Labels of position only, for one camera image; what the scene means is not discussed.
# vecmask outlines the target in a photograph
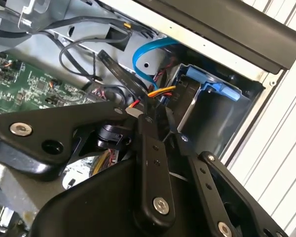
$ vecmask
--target silver screw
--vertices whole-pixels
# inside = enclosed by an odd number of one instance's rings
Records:
[[[162,197],[156,197],[153,200],[153,207],[162,215],[167,215],[169,213],[169,204]]]
[[[188,142],[188,138],[187,137],[185,137],[184,135],[182,135],[181,137],[182,137],[182,140],[183,141]]]
[[[214,157],[213,155],[209,154],[207,157],[208,157],[208,159],[210,159],[211,161],[215,161],[215,157]]]
[[[14,135],[26,137],[33,132],[33,129],[26,123],[16,122],[10,126],[10,131]]]
[[[123,111],[121,109],[119,109],[119,108],[115,108],[114,111],[117,112],[120,115],[123,114]]]
[[[224,237],[232,237],[232,233],[228,225],[224,222],[219,222],[218,223],[218,229],[222,233]]]
[[[152,123],[152,119],[149,117],[146,117],[146,121]]]

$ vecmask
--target black cable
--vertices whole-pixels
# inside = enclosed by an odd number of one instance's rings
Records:
[[[48,38],[50,38],[56,45],[57,47],[62,50],[63,48],[65,48],[65,46],[59,41],[57,40],[53,34],[49,33],[49,32],[46,32],[46,31],[41,31],[41,32],[38,32],[37,34],[40,34],[40,35],[45,35],[47,36]],[[86,75],[89,75],[88,72],[74,59],[74,57],[68,52],[66,51],[65,53],[65,56],[68,58],[68,60],[70,61],[70,63],[82,74],[86,74]]]
[[[117,27],[123,28],[125,27],[125,24],[127,24],[124,21],[114,19],[114,18],[107,18],[107,17],[97,17],[97,16],[77,16],[66,20],[56,21],[49,26],[46,27],[46,30],[59,28],[62,26],[69,26],[81,22],[94,22],[94,23],[100,23],[100,24],[111,24],[115,25]]]
[[[121,97],[121,104],[126,106],[126,96],[124,94],[124,92],[118,88],[118,87],[107,87],[107,88],[104,88],[104,92],[105,91],[108,91],[108,92],[112,92],[116,95],[119,95]]]
[[[77,40],[75,42],[71,42],[70,44],[68,44],[67,46],[65,46],[61,51],[60,51],[60,54],[59,54],[59,62],[61,64],[61,66],[68,72],[72,73],[72,74],[75,74],[75,75],[78,75],[78,76],[83,76],[83,77],[88,77],[90,76],[90,74],[83,74],[83,73],[77,73],[71,69],[69,69],[63,62],[62,60],[62,56],[63,54],[68,51],[69,49],[73,48],[74,46],[76,45],[79,45],[81,43],[84,43],[84,42],[102,42],[102,43],[121,43],[127,39],[129,39],[131,37],[131,33],[129,33],[126,37],[124,37],[123,39],[99,39],[99,38],[84,38],[84,39],[80,39],[80,40]]]
[[[59,41],[57,40],[53,34],[49,33],[49,32],[39,32],[38,34],[41,34],[41,35],[45,35],[47,36],[48,38],[50,38],[57,46],[60,50],[62,50],[63,48],[65,48],[65,46]],[[72,63],[72,65],[78,70],[80,71],[82,74],[85,74],[85,75],[88,75],[89,78],[92,77],[92,75],[89,75],[88,72],[74,59],[74,57],[68,52],[68,51],[65,51],[64,52],[65,56],[68,58],[68,60]],[[118,94],[121,98],[122,98],[122,103],[125,104],[126,103],[126,97],[123,93],[123,91],[120,88],[123,88],[123,89],[127,89],[125,86],[123,85],[101,85],[99,84],[100,87],[103,87],[104,89],[108,88],[108,89],[113,89],[115,88],[115,93]],[[61,97],[61,95],[59,95],[57,93],[57,91],[55,90],[55,88],[53,88],[56,96],[63,102],[65,103],[72,103],[72,102],[79,102],[79,101],[82,101],[84,98],[81,98],[77,101],[70,101],[70,100],[65,100],[64,98]]]
[[[17,38],[23,38],[26,36],[30,36],[30,35],[28,35],[25,32],[10,32],[10,31],[0,30],[1,38],[17,39]]]
[[[92,58],[93,58],[93,79],[96,77],[96,55],[95,52],[92,53]]]

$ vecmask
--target green circuit board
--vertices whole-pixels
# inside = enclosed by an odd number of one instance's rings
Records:
[[[96,102],[95,99],[87,98],[79,88],[30,64],[0,54],[0,113],[92,102]]]

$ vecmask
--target hole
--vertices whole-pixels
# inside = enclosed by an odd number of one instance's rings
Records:
[[[206,187],[207,187],[209,190],[212,190],[212,186],[210,186],[209,184],[206,184]]]
[[[75,183],[75,179],[71,179],[71,181],[69,181],[68,183],[68,188],[71,188]]]
[[[121,39],[124,39],[125,37],[127,36],[126,33],[124,32],[121,32],[121,31],[118,31],[112,27],[110,27],[109,31],[108,31],[108,34],[107,36],[105,37],[105,39],[108,39],[108,40],[121,40]],[[126,49],[126,46],[129,42],[129,39],[128,40],[124,40],[123,42],[120,42],[120,43],[109,43],[110,45],[112,45],[113,47],[121,50],[121,51],[125,51]]]
[[[226,226],[223,226],[223,227],[222,227],[222,231],[223,231],[224,233],[228,233],[228,229],[227,229],[227,227],[226,227]]]
[[[154,163],[156,166],[160,166],[160,161],[158,161],[157,159],[155,159],[155,160],[153,161],[153,163]]]
[[[0,6],[5,7],[7,0],[0,0]]]
[[[54,140],[46,140],[41,144],[42,149],[50,155],[59,155],[64,151],[64,146]]]
[[[268,229],[263,229],[263,232],[267,237],[274,237]]]
[[[68,30],[68,36],[69,37],[73,36],[73,33],[74,33],[74,26],[71,26]]]

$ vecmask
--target cable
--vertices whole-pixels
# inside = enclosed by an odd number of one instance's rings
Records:
[[[166,87],[166,88],[162,88],[159,90],[155,90],[151,93],[148,94],[149,97],[157,97],[159,95],[163,95],[163,94],[167,94],[167,95],[172,95],[172,94],[168,94],[169,91],[174,90],[176,88],[176,86],[170,86],[170,87]],[[140,100],[136,100],[134,101],[130,106],[128,106],[129,108],[133,108],[134,106],[136,106],[137,104],[140,103]]]
[[[126,96],[124,92],[119,87],[106,87],[104,88],[104,91],[110,91],[116,95],[119,95],[121,97],[121,104],[126,105]]]
[[[153,79],[155,82],[157,82],[158,80],[159,80],[159,78],[163,75],[163,74],[165,74],[165,72],[167,71],[167,69],[169,69],[170,67],[172,67],[172,65],[174,64],[174,62],[175,62],[175,58],[174,57],[171,57],[171,59],[170,59],[170,63],[167,65],[167,66],[165,66],[164,68],[162,68],[158,73],[157,73],[157,75],[155,76],[155,78]]]
[[[94,171],[92,173],[92,175],[95,175],[97,174],[99,171],[100,171],[100,168],[102,167],[105,159],[108,157],[108,155],[111,153],[110,150],[106,150],[99,158],[98,158],[98,163],[97,165],[95,166],[94,168]]]
[[[162,38],[162,39],[157,39],[155,41],[149,42],[147,44],[144,44],[143,46],[141,46],[140,48],[138,48],[136,50],[136,52],[134,53],[133,56],[133,68],[135,70],[135,72],[137,73],[137,75],[139,75],[140,77],[142,77],[143,79],[149,81],[150,83],[153,84],[155,89],[158,89],[158,86],[156,84],[156,82],[153,81],[153,79],[145,74],[144,72],[142,72],[141,70],[139,70],[139,68],[137,68],[136,64],[138,59],[145,53],[156,49],[156,48],[162,48],[171,44],[176,44],[178,43],[177,41],[175,41],[174,39],[171,38]]]
[[[129,33],[125,38],[123,39],[99,39],[99,38],[84,38],[84,39],[79,39],[75,42],[72,42],[70,44],[68,44],[67,46],[65,46],[61,51],[60,51],[60,54],[59,54],[59,62],[61,64],[61,66],[66,69],[66,71],[72,73],[72,74],[75,74],[75,75],[78,75],[78,76],[83,76],[83,77],[87,77],[89,74],[85,75],[85,74],[82,74],[82,73],[77,73],[77,72],[74,72],[72,70],[70,70],[64,63],[63,63],[63,60],[62,60],[62,56],[65,52],[67,52],[69,49],[73,48],[74,46],[78,45],[78,44],[81,44],[81,43],[84,43],[84,42],[94,42],[94,43],[121,43],[127,39],[129,39],[131,37],[131,33]]]
[[[23,38],[28,35],[26,32],[10,32],[10,31],[3,31],[0,30],[0,38],[9,38],[9,39],[17,39],[17,38]]]
[[[7,67],[11,66],[12,63],[13,63],[13,62],[10,62],[10,63],[8,63],[8,64],[6,64],[6,65],[0,65],[0,68],[7,68]]]
[[[174,90],[176,88],[175,85],[173,86],[169,86],[169,87],[165,87],[165,88],[162,88],[162,89],[158,89],[158,90],[155,90],[151,93],[148,94],[149,97],[154,97],[156,96],[157,94],[161,93],[161,92],[167,92],[167,91],[170,91],[170,90]]]
[[[37,34],[40,35],[45,35],[48,38],[50,38],[56,45],[57,47],[62,50],[65,46],[54,37],[53,34],[51,34],[50,32],[46,32],[46,31],[41,31],[38,32]],[[74,57],[68,52],[64,52],[65,56],[67,57],[67,59],[69,60],[69,62],[81,73],[81,74],[85,74],[85,75],[89,75],[88,72],[74,59]]]
[[[50,24],[49,26],[47,26],[46,29],[50,30],[50,29],[55,29],[55,28],[62,27],[62,26],[69,26],[69,25],[81,23],[81,22],[111,24],[111,25],[115,25],[120,28],[126,27],[129,29],[132,27],[132,25],[130,25],[124,21],[114,19],[114,18],[96,17],[96,16],[77,16],[77,17],[73,17],[70,19],[66,19],[66,20],[56,21],[56,22]]]

